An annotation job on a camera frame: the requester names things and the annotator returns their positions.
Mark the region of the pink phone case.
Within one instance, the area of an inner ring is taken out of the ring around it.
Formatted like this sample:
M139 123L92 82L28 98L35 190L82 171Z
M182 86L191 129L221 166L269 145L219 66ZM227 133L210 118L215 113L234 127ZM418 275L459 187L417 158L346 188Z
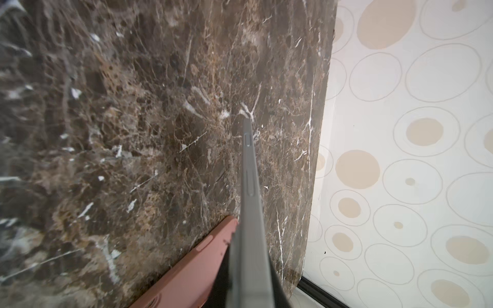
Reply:
M209 235L131 306L202 307L229 247L238 220L227 216Z

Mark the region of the phone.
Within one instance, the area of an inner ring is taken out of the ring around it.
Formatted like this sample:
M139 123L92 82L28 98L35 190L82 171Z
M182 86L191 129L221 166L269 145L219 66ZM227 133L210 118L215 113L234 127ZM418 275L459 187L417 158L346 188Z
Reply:
M227 307L275 307L252 122L241 135L240 220L229 250Z

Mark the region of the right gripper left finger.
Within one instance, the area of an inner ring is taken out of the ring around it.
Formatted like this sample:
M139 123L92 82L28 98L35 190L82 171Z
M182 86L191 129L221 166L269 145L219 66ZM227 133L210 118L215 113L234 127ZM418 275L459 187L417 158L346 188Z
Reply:
M202 308L226 308L227 295L230 288L229 261L230 247L225 251L210 294Z

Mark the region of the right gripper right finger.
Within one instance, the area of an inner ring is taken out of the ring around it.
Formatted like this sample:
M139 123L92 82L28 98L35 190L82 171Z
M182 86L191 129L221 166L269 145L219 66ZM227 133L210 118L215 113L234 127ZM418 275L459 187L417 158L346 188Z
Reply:
M278 278L272 259L268 258L268 260L270 265L270 280L272 283L275 308L291 308L290 302L283 291L282 284Z

